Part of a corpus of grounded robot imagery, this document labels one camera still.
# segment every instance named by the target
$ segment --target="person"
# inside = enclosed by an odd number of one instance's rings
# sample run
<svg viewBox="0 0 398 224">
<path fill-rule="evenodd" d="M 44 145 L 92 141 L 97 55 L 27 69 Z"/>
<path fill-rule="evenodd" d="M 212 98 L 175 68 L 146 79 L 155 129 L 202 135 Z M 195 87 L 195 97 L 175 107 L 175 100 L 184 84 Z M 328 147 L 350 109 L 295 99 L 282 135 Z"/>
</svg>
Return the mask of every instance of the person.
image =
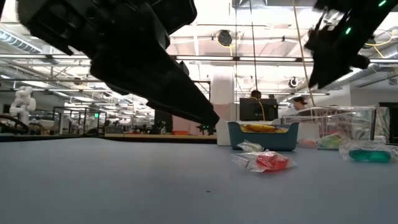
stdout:
<svg viewBox="0 0 398 224">
<path fill-rule="evenodd" d="M 257 100 L 260 100 L 261 99 L 261 92 L 258 91 L 258 90 L 253 90 L 251 92 L 251 97 L 252 98 L 256 98 Z"/>
<path fill-rule="evenodd" d="M 302 96 L 293 98 L 293 106 L 294 106 L 294 109 L 296 109 L 297 111 L 304 110 L 305 105 L 307 105 L 307 104 L 308 103 L 305 101 L 304 97 L 302 97 Z"/>
</svg>

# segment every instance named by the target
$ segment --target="blue plastic bin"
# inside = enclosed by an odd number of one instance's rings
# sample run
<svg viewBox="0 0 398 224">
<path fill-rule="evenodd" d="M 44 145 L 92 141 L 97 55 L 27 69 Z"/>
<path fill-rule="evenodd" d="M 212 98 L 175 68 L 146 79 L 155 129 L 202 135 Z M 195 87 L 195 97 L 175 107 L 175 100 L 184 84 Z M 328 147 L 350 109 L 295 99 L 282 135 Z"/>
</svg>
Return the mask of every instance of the blue plastic bin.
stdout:
<svg viewBox="0 0 398 224">
<path fill-rule="evenodd" d="M 271 151 L 293 151 L 297 145 L 297 133 L 299 124 L 270 125 L 280 128 L 288 128 L 286 133 L 245 133 L 235 121 L 228 122 L 229 138 L 233 149 L 241 149 L 238 144 L 247 140 L 260 144 L 264 149 Z"/>
</svg>

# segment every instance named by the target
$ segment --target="computer monitor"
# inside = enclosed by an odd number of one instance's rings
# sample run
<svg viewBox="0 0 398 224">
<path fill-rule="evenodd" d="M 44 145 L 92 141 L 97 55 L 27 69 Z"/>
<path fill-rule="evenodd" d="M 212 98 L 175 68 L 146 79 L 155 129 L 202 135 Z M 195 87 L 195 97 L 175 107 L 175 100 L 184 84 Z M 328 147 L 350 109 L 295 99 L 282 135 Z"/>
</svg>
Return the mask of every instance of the computer monitor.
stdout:
<svg viewBox="0 0 398 224">
<path fill-rule="evenodd" d="M 273 121 L 278 118 L 278 102 L 276 99 L 239 99 L 239 119 L 241 121 L 263 121 L 262 109 L 264 108 L 266 121 Z"/>
</svg>

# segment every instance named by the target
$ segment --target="table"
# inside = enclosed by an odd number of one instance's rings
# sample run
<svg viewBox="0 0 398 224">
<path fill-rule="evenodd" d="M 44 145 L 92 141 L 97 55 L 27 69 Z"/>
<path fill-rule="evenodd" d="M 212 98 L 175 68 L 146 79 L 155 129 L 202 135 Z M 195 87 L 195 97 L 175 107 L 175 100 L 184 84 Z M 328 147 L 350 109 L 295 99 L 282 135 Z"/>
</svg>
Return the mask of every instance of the table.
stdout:
<svg viewBox="0 0 398 224">
<path fill-rule="evenodd" d="M 95 138 L 0 143 L 0 223 L 395 223 L 398 165 L 284 153 L 254 174 L 228 147 Z"/>
</svg>

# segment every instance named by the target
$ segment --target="ceiling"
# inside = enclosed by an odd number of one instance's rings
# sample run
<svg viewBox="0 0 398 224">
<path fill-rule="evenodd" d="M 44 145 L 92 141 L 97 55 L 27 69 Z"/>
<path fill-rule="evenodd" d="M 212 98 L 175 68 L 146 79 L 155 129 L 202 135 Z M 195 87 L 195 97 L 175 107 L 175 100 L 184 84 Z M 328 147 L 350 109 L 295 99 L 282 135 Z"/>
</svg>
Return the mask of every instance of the ceiling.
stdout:
<svg viewBox="0 0 398 224">
<path fill-rule="evenodd" d="M 320 17 L 319 12 L 312 11 L 311 6 L 315 1 L 299 1 L 297 5 L 302 6 L 297 9 L 298 30 L 303 42 L 307 39 L 308 29 L 313 26 Z M 252 10 L 247 7 L 247 1 L 241 1 L 238 10 L 235 11 L 232 0 L 200 0 L 196 1 L 198 16 L 194 23 L 185 26 L 173 33 L 170 37 L 171 45 L 167 51 L 170 55 L 193 55 L 193 56 L 246 56 L 253 57 L 301 57 L 299 46 L 299 35 L 295 24 L 295 14 L 292 7 L 288 7 L 291 1 L 263 1 L 252 0 Z M 395 26 L 398 20 L 398 12 L 392 12 L 375 32 L 376 42 L 382 44 L 377 47 L 379 51 L 388 49 L 396 44 Z M 16 18 L 15 0 L 7 0 L 3 17 L 1 19 L 0 30 L 18 37 L 31 46 L 39 49 L 45 54 L 62 54 L 59 50 L 48 46 L 45 42 L 32 37 L 29 31 L 21 26 Z M 233 38 L 232 47 L 223 47 L 217 41 L 220 30 L 229 30 Z M 5 42 L 0 42 L 0 53 L 26 54 L 25 51 L 11 46 Z M 380 58 L 375 48 L 362 50 L 361 54 Z M 310 53 L 305 51 L 305 57 L 310 57 Z M 89 61 L 87 60 L 59 60 L 63 66 L 54 67 L 51 64 L 43 64 L 41 60 L 18 60 L 13 62 L 21 66 L 28 66 L 36 72 L 29 72 L 26 75 L 39 79 L 74 79 L 82 80 L 95 79 L 89 73 Z M 194 60 L 186 61 L 192 80 L 210 81 L 213 75 L 213 67 L 217 63 L 198 62 Z M 9 62 L 3 62 L 3 66 L 9 67 Z M 257 77 L 258 88 L 261 91 L 285 91 L 289 90 L 288 80 L 297 77 L 304 81 L 305 72 L 301 65 L 254 65 L 250 62 L 246 64 L 227 66 L 234 67 L 236 71 L 237 88 L 235 89 L 239 97 L 245 97 L 255 87 Z M 307 67 L 307 73 L 311 74 L 312 67 Z M 85 83 L 75 85 L 69 83 L 49 83 L 57 88 L 71 89 L 93 89 L 109 88 L 104 83 Z M 208 95 L 209 86 L 197 84 L 204 94 Z M 90 93 L 85 97 L 92 98 L 102 103 L 132 103 L 135 111 L 143 111 L 142 114 L 149 112 L 148 108 L 143 108 L 142 104 L 146 101 L 137 96 L 120 96 L 115 93 Z"/>
</svg>

